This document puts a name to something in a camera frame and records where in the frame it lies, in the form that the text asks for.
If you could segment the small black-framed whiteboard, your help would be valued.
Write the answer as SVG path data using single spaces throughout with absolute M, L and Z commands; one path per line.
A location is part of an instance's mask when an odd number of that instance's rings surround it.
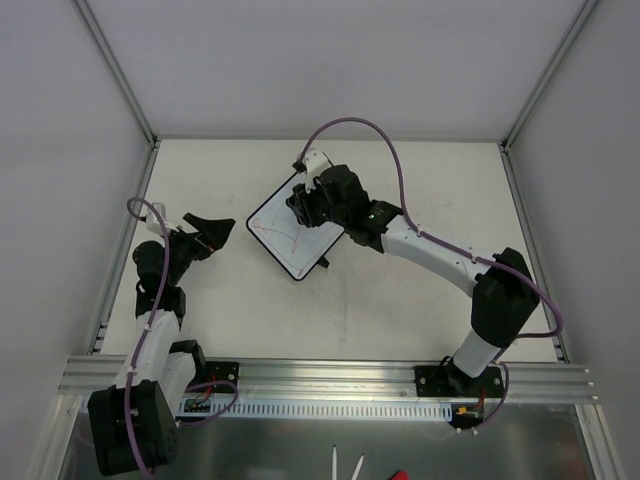
M 305 228 L 297 223 L 285 200 L 292 188 L 304 183 L 304 174 L 294 174 L 268 197 L 246 220 L 246 227 L 271 257 L 295 281 L 304 280 L 343 236 L 344 229 L 332 223 Z

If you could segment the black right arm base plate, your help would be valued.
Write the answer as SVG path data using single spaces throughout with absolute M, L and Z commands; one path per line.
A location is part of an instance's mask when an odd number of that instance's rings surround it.
M 489 366 L 478 377 L 469 377 L 454 365 L 418 365 L 413 368 L 416 395 L 433 398 L 498 399 L 504 393 L 502 371 Z

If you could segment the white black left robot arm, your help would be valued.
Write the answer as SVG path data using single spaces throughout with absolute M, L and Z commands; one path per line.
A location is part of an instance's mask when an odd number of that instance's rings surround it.
M 183 218 L 192 231 L 146 215 L 147 228 L 162 239 L 142 242 L 132 253 L 138 276 L 136 340 L 112 383 L 93 392 L 87 405 L 104 476 L 152 473 L 173 463 L 182 396 L 209 378 L 202 347 L 179 337 L 186 315 L 186 294 L 179 282 L 193 262 L 208 259 L 225 245 L 236 222 L 191 213 Z

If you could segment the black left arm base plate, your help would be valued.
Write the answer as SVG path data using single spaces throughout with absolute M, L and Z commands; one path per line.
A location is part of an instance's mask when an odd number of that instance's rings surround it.
M 207 361 L 205 366 L 196 372 L 186 392 L 206 399 L 215 394 L 232 394 L 231 384 L 238 384 L 239 367 L 237 362 Z

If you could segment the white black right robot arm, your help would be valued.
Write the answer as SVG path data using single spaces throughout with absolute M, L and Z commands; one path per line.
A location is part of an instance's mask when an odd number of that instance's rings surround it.
M 301 226 L 334 223 L 354 243 L 419 265 L 469 296 L 471 330 L 451 359 L 447 381 L 463 396 L 480 388 L 490 362 L 513 343 L 540 303 L 524 257 L 506 248 L 482 260 L 471 249 L 421 233 L 400 207 L 370 199 L 345 165 L 297 161 L 294 168 L 304 180 L 286 204 Z

